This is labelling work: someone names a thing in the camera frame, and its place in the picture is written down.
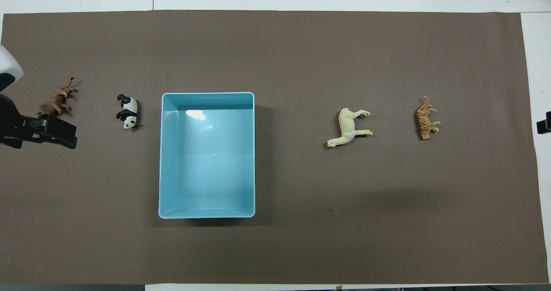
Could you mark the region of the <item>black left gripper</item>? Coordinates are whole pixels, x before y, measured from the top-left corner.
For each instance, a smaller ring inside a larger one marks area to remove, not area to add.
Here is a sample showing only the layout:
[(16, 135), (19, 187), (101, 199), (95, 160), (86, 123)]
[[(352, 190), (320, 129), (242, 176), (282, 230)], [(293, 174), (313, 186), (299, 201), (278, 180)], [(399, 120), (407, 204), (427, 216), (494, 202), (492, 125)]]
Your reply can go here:
[(6, 95), (0, 96), (0, 142), (20, 149), (26, 142), (49, 142), (69, 149), (77, 147), (77, 127), (57, 116), (40, 115), (40, 137), (35, 137), (37, 118), (23, 116)]

